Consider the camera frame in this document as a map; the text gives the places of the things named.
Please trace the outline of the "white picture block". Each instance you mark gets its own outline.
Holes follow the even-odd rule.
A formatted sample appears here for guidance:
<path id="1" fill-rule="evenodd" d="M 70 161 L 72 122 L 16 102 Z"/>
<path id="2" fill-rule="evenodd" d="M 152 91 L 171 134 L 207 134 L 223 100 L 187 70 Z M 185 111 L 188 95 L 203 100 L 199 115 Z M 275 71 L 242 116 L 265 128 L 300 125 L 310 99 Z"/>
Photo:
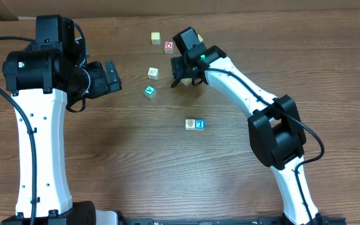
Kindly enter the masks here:
<path id="1" fill-rule="evenodd" d="M 147 73 L 149 79 L 158 80 L 159 79 L 159 69 L 155 67 L 150 67 Z"/>

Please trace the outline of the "white block yellow sides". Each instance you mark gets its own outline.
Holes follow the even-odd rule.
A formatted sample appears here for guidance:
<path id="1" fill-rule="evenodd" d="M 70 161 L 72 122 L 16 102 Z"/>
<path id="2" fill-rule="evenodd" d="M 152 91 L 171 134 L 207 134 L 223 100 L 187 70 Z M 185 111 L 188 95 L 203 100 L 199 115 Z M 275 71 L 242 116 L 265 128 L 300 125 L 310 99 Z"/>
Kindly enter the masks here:
<path id="1" fill-rule="evenodd" d="M 195 130 L 195 120 L 194 119 L 186 119 L 185 120 L 185 130 L 194 131 Z"/>

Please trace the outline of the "white block blue letter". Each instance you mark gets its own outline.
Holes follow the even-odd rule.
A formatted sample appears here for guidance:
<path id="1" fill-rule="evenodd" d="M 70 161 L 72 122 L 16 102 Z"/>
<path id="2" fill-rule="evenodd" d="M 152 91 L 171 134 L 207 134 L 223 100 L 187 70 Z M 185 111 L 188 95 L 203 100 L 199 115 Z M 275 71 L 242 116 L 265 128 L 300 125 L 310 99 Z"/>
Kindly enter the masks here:
<path id="1" fill-rule="evenodd" d="M 205 130 L 205 120 L 203 119 L 196 119 L 195 120 L 195 130 L 196 131 L 203 131 Z"/>

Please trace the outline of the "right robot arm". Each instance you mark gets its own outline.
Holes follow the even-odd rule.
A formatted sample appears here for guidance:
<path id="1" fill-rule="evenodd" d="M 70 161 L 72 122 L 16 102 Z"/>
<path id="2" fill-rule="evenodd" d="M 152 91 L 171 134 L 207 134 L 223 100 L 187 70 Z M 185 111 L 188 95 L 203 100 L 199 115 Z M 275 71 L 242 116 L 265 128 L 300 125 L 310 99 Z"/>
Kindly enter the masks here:
<path id="1" fill-rule="evenodd" d="M 324 144 L 301 122 L 294 100 L 277 97 L 254 84 L 217 46 L 206 47 L 188 27 L 173 37 L 180 52 L 171 58 L 175 88 L 182 79 L 210 85 L 230 99 L 247 117 L 249 142 L 257 159 L 270 168 L 283 201 L 277 224 L 345 224 L 346 219 L 323 216 L 309 192 L 304 165 L 322 158 Z"/>

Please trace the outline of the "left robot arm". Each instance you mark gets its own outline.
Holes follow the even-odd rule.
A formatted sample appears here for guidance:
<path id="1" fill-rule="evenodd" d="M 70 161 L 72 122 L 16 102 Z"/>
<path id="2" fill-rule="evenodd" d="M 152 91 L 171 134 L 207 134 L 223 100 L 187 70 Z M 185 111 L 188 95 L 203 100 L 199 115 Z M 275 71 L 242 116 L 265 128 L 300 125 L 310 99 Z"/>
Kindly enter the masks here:
<path id="1" fill-rule="evenodd" d="M 7 55 L 2 65 L 14 102 L 19 136 L 19 194 L 5 224 L 121 223 L 115 211 L 75 202 L 68 187 L 64 153 L 64 115 L 85 103 L 121 90 L 112 61 L 88 62 L 86 42 L 71 19 L 38 16 L 36 40 Z"/>

